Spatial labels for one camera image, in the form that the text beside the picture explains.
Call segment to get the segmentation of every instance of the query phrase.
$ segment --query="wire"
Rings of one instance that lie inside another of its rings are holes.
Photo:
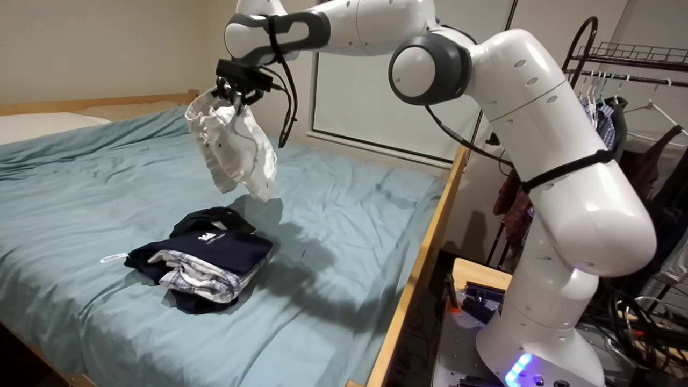
[[[501,177],[509,177],[509,172],[507,170],[502,170],[502,164],[496,164],[499,165],[499,172],[501,172]]]
[[[281,90],[284,96],[285,96],[285,113],[284,113],[284,120],[281,120],[281,127],[285,127],[287,125],[287,120],[292,118],[292,96],[287,92],[287,89],[285,89],[285,83],[284,83],[284,77],[278,74],[278,72],[272,72],[272,70],[268,70],[268,68],[262,68],[267,74],[270,74],[270,75],[276,75],[278,81],[279,81],[279,89],[278,87],[272,87],[276,90]]]
[[[292,127],[294,127],[294,124],[296,124],[298,92],[296,92],[296,87],[294,87],[292,72],[290,72],[290,68],[285,65],[284,51],[281,51],[281,47],[279,47],[279,43],[278,43],[278,38],[276,38],[276,18],[268,18],[267,21],[268,21],[268,25],[267,25],[267,33],[268,33],[270,50],[272,50],[272,54],[276,54],[276,63],[279,63],[279,68],[284,70],[287,89],[290,89],[290,92],[292,92],[292,104],[290,104],[292,111],[290,111],[290,114],[287,114],[285,125],[284,125],[281,132],[279,132],[279,142],[278,142],[278,147],[281,148],[281,147],[287,142],[287,136],[292,133]]]
[[[501,159],[501,158],[496,158],[496,156],[489,156],[489,153],[477,148],[472,142],[464,141],[460,133],[456,133],[454,130],[450,130],[448,125],[442,125],[442,120],[432,113],[430,106],[426,106],[426,111],[428,111],[428,114],[432,117],[432,120],[436,124],[436,127],[442,130],[454,142],[471,148],[471,151],[477,153],[477,156],[484,156],[484,158],[487,158],[487,159],[494,159],[494,162],[499,162],[499,164],[505,164],[505,165],[513,169],[511,162]]]
[[[673,313],[675,306],[669,306],[666,299],[658,299],[658,297],[635,297],[635,302],[654,302],[654,304],[663,306],[663,307],[666,311],[665,316],[669,316],[669,320],[670,320],[670,316],[675,314],[675,313]],[[681,351],[681,348],[675,348],[675,354],[678,354],[678,356],[673,356],[673,354],[666,348],[665,356],[670,357],[673,361],[678,361],[680,365],[688,368],[688,360],[685,360],[684,351]]]
[[[670,344],[659,341],[655,320],[636,304],[636,299],[618,291],[612,292],[607,318],[621,351],[636,364],[643,364],[654,372],[665,372],[673,360],[681,361],[669,351]]]

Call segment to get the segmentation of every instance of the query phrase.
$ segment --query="blue bedsheet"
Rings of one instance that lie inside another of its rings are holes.
[[[182,113],[0,147],[0,323],[97,386],[365,382],[441,186],[287,144],[276,200],[219,193]],[[231,204],[278,244],[241,304],[205,316],[111,255]]]

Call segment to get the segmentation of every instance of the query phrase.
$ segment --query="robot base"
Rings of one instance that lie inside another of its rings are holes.
[[[494,314],[475,341],[482,361],[507,387],[537,383],[555,387],[604,386],[598,354],[575,329],[553,332],[524,323],[527,318],[511,318],[518,316]]]

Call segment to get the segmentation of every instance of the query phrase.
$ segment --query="metal rod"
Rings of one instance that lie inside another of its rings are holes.
[[[505,244],[502,249],[501,249],[501,258],[499,258],[499,264],[496,264],[501,272],[502,272],[502,263],[507,261],[507,255],[509,255],[509,244]]]
[[[598,25],[599,25],[598,18],[587,18],[584,25],[579,28],[572,45],[568,47],[568,54],[566,54],[566,60],[564,60],[561,70],[566,74],[572,74],[572,81],[569,81],[572,87],[575,87],[575,83],[580,77],[580,72],[583,72],[584,63],[587,63],[588,50],[596,43]],[[574,50],[579,47],[579,42],[580,42],[584,31],[588,31],[588,33],[587,33],[587,42],[584,42],[584,47],[583,47],[583,56],[575,56],[575,60],[579,60],[575,72],[569,72],[568,65],[569,65],[569,60],[574,60]]]
[[[655,299],[665,299],[669,291],[670,291],[670,286],[665,285],[665,288],[659,291],[659,296],[658,296]],[[658,302],[651,302],[650,307],[646,307],[646,314],[654,314],[654,311],[655,311],[658,306],[659,306]]]
[[[584,77],[601,77],[601,74],[596,72],[580,72]],[[636,83],[636,85],[655,85],[655,87],[670,87],[670,89],[688,89],[688,83],[675,83],[675,81],[663,81],[663,77],[640,77],[640,75],[624,75],[624,74],[604,74],[607,81],[624,81],[624,83]]]
[[[610,56],[599,56],[599,54],[572,56],[572,60],[688,74],[688,63],[627,60],[627,58],[610,58]]]
[[[487,263],[485,263],[487,268],[493,268],[493,258],[494,258],[494,249],[499,245],[501,232],[502,232],[502,225],[499,225],[496,236],[493,242],[493,248],[489,248],[489,255],[487,255]]]
[[[675,124],[673,117],[669,117],[669,113],[665,113],[663,107],[658,107],[658,104],[651,104],[651,107],[654,107],[655,113],[659,113],[670,125],[680,125],[680,124]]]

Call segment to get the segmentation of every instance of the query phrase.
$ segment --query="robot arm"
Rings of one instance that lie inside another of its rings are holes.
[[[285,13],[279,0],[238,0],[226,47],[238,65],[259,68],[272,63],[272,45],[281,54],[374,56],[430,31],[436,31],[432,0],[331,0],[298,13]]]
[[[604,151],[536,38],[507,31],[475,45],[436,25],[432,0],[331,0],[300,13],[285,13],[279,0],[238,0],[226,45],[241,68],[262,68],[276,50],[393,51],[395,97],[413,106],[472,97],[523,180]],[[592,159],[534,187],[531,200],[561,258],[584,274],[626,276],[654,255],[651,222],[615,162]]]
[[[477,45],[438,27],[432,0],[331,0],[300,13],[285,13],[279,0],[238,0],[226,45],[241,68],[268,65],[276,51],[393,51],[389,85],[401,102],[472,97],[536,206],[505,304],[477,335],[477,351],[507,386],[531,360],[546,382],[604,383],[593,348],[574,327],[598,276],[638,272],[654,256],[655,236],[643,202],[536,38],[507,31]]]

